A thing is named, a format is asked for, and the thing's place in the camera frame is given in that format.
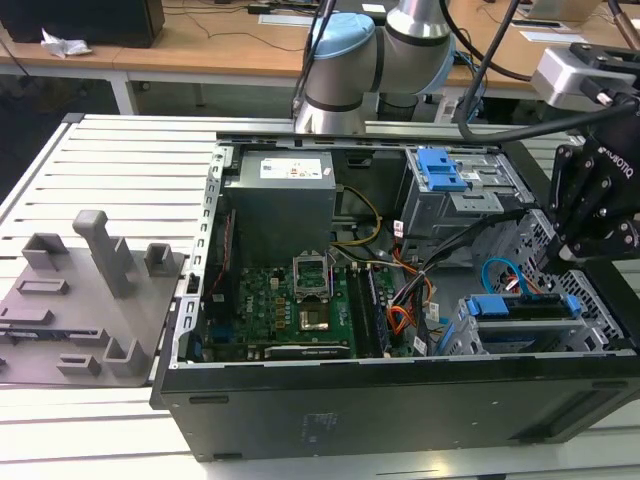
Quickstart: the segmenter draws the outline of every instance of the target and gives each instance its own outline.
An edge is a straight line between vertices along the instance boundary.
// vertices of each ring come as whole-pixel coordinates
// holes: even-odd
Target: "motherboard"
[[[314,289],[318,293],[301,293]],[[381,356],[398,347],[390,344],[384,320],[394,294],[388,268],[331,266],[326,275],[302,262],[297,268],[244,268],[236,315],[208,319],[203,355],[213,361]]]

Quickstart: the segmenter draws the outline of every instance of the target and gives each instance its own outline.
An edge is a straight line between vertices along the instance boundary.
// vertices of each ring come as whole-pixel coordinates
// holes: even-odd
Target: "power cable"
[[[366,263],[367,265],[384,265],[391,268],[403,268],[402,265],[385,262],[384,260],[368,260],[366,258],[358,257],[357,255],[354,255],[353,253],[347,251],[346,248],[339,245],[331,245],[331,248],[334,248],[340,255],[342,255],[347,260],[351,260],[352,262]]]
[[[507,13],[505,14],[502,23],[498,27],[498,31],[496,32],[495,37],[493,38],[491,45],[489,46],[487,53],[478,68],[476,75],[473,77],[471,81],[471,86],[467,90],[465,94],[464,102],[462,105],[462,110],[457,118],[458,129],[462,134],[463,138],[470,142],[478,142],[478,143],[506,143],[506,142],[515,142],[517,140],[524,140],[527,138],[538,137],[541,135],[549,135],[552,133],[564,132],[566,130],[571,130],[573,128],[584,127],[587,125],[593,125],[601,122],[606,122],[608,120],[612,120],[614,118],[620,118],[621,116],[632,115],[638,110],[638,102],[637,101],[629,101],[621,105],[617,105],[615,107],[607,108],[604,110],[600,110],[597,112],[583,113],[577,114],[570,118],[553,120],[550,122],[541,123],[539,125],[533,125],[530,127],[519,128],[515,130],[509,130],[505,132],[492,133],[487,135],[477,135],[471,131],[469,125],[467,124],[467,118],[469,116],[469,112],[471,111],[471,102],[482,83],[482,77],[487,71],[489,64],[491,63],[491,59],[495,54],[500,42],[504,38],[507,29],[515,15],[515,12],[519,5],[519,0],[511,0],[509,7],[507,8]]]
[[[186,11],[186,8],[189,8],[189,7],[184,7],[184,8],[185,8],[184,14],[185,14],[187,17],[189,17],[189,18],[190,18],[190,19],[191,19],[191,20],[196,24],[196,26],[197,26],[200,30],[202,30],[203,32],[205,32],[205,33],[207,34],[207,40],[209,40],[209,39],[211,39],[211,38],[213,38],[213,37],[221,37],[221,36],[223,36],[223,35],[246,35],[246,36],[251,37],[251,38],[254,38],[254,39],[256,39],[256,40],[258,40],[258,41],[260,41],[260,42],[262,42],[262,43],[264,43],[264,44],[266,44],[266,45],[269,45],[270,47],[277,48],[278,50],[283,50],[283,51],[285,51],[285,52],[300,52],[300,51],[302,51],[302,50],[303,50],[302,48],[293,49],[293,48],[281,47],[281,46],[279,46],[279,45],[275,45],[275,44],[273,44],[273,43],[271,43],[271,42],[269,42],[269,41],[265,40],[264,38],[260,38],[260,37],[258,37],[258,36],[256,36],[256,35],[254,35],[253,33],[249,33],[249,32],[219,32],[219,33],[210,33],[210,32],[209,32],[209,30],[207,30],[207,29],[206,29],[206,28],[205,28],[205,27],[204,27],[200,22],[198,22],[198,20],[196,20],[196,19],[195,19],[195,17],[194,17],[191,13],[189,13],[189,12],[187,12],[187,11]],[[246,8],[246,7],[238,8],[236,11],[238,11],[238,10],[242,10],[242,9],[244,9],[244,8]],[[234,12],[204,12],[203,14],[204,14],[204,15],[209,15],[209,14],[212,14],[212,13],[234,13]]]
[[[371,210],[371,212],[373,212],[376,218],[376,227],[373,233],[369,235],[367,238],[356,239],[356,240],[351,240],[346,242],[332,242],[331,245],[334,245],[334,246],[338,245],[342,247],[358,247],[362,245],[368,245],[369,243],[373,242],[376,238],[378,238],[378,235],[380,234],[380,230],[382,230],[382,217],[380,217],[380,214],[378,213],[378,210],[376,209],[375,205],[371,203],[371,201],[367,197],[365,197],[363,193],[361,193],[359,190],[349,185],[344,185],[343,187],[345,190],[353,193],[356,197],[362,200],[362,202],[365,203],[367,207],[369,207],[369,209]]]
[[[2,40],[2,38],[0,38],[0,44],[2,44],[2,48],[5,49],[5,51],[9,54],[9,56],[11,57],[11,60],[13,60],[13,63],[16,64],[16,66],[22,70],[22,73],[24,73],[24,75],[27,78],[31,78],[31,75],[29,75],[29,72],[27,72],[27,70],[22,66],[22,64],[18,61],[18,59],[13,55],[13,53],[11,53],[11,50],[9,50],[9,47],[7,47],[7,44],[4,43],[4,40]]]
[[[392,305],[403,304],[407,301],[411,293],[422,285],[423,279],[426,278],[426,273],[435,267],[438,263],[447,259],[454,251],[469,244],[469,241],[473,241],[480,233],[487,228],[498,225],[499,223],[519,220],[529,211],[527,208],[521,208],[518,210],[512,210],[509,212],[489,215],[477,222],[469,225],[463,230],[451,235],[447,240],[443,241],[415,272],[415,276],[402,287],[391,300]]]
[[[469,30],[467,30],[466,28],[461,28],[460,31],[466,35],[467,40],[469,40],[469,43],[471,45],[473,45],[473,41],[471,39],[471,33],[469,33]],[[473,75],[476,73],[476,71],[478,69],[478,65],[476,65],[476,63],[473,61],[473,56],[471,54],[467,54],[465,52],[459,52],[458,51],[457,53],[460,56],[460,58],[462,58],[462,60],[465,63],[467,63],[467,65],[469,66],[469,70],[471,72],[471,77],[473,77]],[[478,95],[478,101],[476,102],[476,104],[471,109],[472,114],[469,115],[469,118],[468,118],[469,121],[471,121],[471,119],[473,118],[473,112],[475,112],[480,107],[480,104],[482,103],[482,97],[487,92],[488,88],[489,88],[489,78],[487,76],[487,73],[485,72],[485,74],[484,74],[484,90],[482,91],[481,94]]]
[[[313,66],[313,62],[315,60],[316,51],[318,50],[318,45],[320,45],[320,41],[322,40],[322,36],[324,35],[324,31],[326,30],[327,25],[329,25],[329,20],[331,18],[331,15],[333,14],[333,9],[335,8],[335,6],[336,6],[336,0],[322,0],[313,15],[311,28],[309,29],[309,35],[307,36],[307,44],[305,46],[305,55],[304,55],[304,61],[302,65],[302,72],[300,73],[300,76],[296,81],[296,85],[293,90],[293,98],[291,99],[291,117],[293,117],[295,114],[296,101],[298,100],[300,95],[304,92],[304,89],[307,85],[307,79],[309,78],[309,73],[311,72],[311,67]],[[318,30],[318,37],[314,42],[313,31],[318,21],[318,17],[323,10],[324,10],[324,17],[322,18],[322,23],[320,24],[320,28]]]
[[[445,21],[449,25],[449,28],[451,29],[453,34],[456,36],[456,38],[460,41],[460,43],[462,43],[462,45],[464,45],[465,48],[469,50],[469,52],[471,52],[471,55],[476,57],[478,60],[481,60],[481,61],[484,60],[485,55],[483,55],[480,52],[480,50],[475,48],[471,44],[471,42],[469,42],[464,37],[464,35],[462,34],[458,26],[453,21],[453,18],[451,18],[451,15],[449,14],[449,8],[447,7],[447,0],[440,0],[440,8],[442,10],[442,16],[444,17]],[[522,82],[531,81],[531,77],[529,75],[522,75],[521,73],[512,72],[511,70],[507,70],[506,68],[501,67],[500,65],[493,63],[491,61],[489,61],[489,66],[491,67],[492,70],[495,70],[496,72],[504,75],[505,77],[513,78],[514,80],[520,80]]]
[[[620,8],[618,0],[607,0],[607,5],[609,5],[609,10],[611,10],[611,14],[614,17],[622,13],[622,9]]]

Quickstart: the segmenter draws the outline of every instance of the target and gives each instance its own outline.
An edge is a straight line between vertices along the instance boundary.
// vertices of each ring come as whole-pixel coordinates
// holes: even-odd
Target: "gray plastic holder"
[[[88,249],[49,233],[25,245],[28,266],[0,302],[0,383],[146,383],[184,255],[158,243],[132,252],[107,221],[78,214]]]

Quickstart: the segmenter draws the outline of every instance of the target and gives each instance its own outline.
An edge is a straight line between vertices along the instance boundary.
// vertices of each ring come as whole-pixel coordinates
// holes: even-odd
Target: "gripper logo text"
[[[627,177],[628,180],[631,180],[633,177],[633,167],[627,163],[627,161],[619,155],[616,155],[613,152],[610,152],[604,147],[598,148],[599,153],[604,153],[607,157],[611,159],[613,163],[620,169],[622,174]]]

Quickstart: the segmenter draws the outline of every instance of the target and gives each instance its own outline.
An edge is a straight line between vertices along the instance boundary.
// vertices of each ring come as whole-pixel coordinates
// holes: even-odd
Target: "green circuit board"
[[[246,350],[271,345],[340,345],[351,349],[351,358],[356,358],[355,338],[352,326],[347,270],[344,267],[330,269],[329,283],[331,297],[328,301],[299,302],[294,293],[293,268],[245,268],[241,272],[239,302],[232,333],[228,344],[214,345],[205,342],[225,357],[242,358]],[[391,272],[380,269],[374,273],[374,282],[379,301],[384,304],[395,293]],[[318,287],[324,285],[322,270],[301,269],[299,285]],[[305,329],[301,312],[309,305],[317,305],[328,313],[326,328]]]

